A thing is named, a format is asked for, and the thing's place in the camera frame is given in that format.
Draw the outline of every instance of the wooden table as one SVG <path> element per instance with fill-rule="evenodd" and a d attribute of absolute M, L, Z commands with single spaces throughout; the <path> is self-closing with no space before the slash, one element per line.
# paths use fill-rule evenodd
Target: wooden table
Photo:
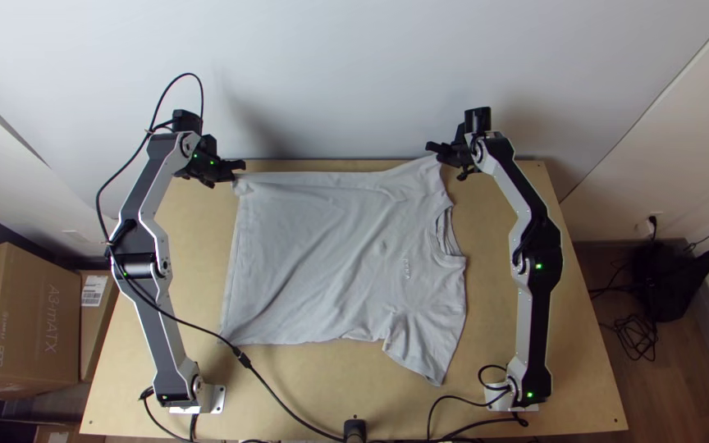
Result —
<path fill-rule="evenodd" d="M 401 161 L 251 161 L 248 171 L 380 171 Z M 563 235 L 565 268 L 552 293 L 548 367 L 551 398 L 536 413 L 522 413 L 529 427 L 514 422 L 479 427 L 466 436 L 542 436 L 627 429 L 620 394 L 579 263 L 542 162 L 521 168 L 549 205 Z M 467 257 L 467 320 L 442 387 L 399 366 L 382 343 L 334 340 L 307 345 L 244 347 L 254 366 L 301 417 L 340 435 L 355 414 L 368 422 L 373 439 L 425 438 L 426 419 L 440 395 L 483 402 L 478 369 L 505 364 L 515 351 L 516 287 L 510 277 L 508 231 L 515 215 L 493 179 L 475 174 L 465 182 L 443 167 L 455 203 L 453 227 Z M 195 181 L 174 180 L 158 212 L 169 233 L 174 265 L 171 286 L 176 315 L 217 330 L 236 217 L 237 199 L 227 185 L 209 190 Z M 199 418 L 198 437 L 210 439 L 320 440 L 295 423 L 258 381 L 211 336 L 180 326 L 187 354 L 205 381 L 226 385 L 220 415 Z M 165 437 L 136 401 L 152 383 L 154 366 L 132 303 L 117 301 L 86 406 L 83 433 Z M 487 381 L 495 381 L 494 374 Z M 169 415 L 149 400 L 158 420 L 182 436 L 189 416 Z M 503 415 L 457 402 L 442 403 L 432 421 L 436 437 L 478 420 Z"/>

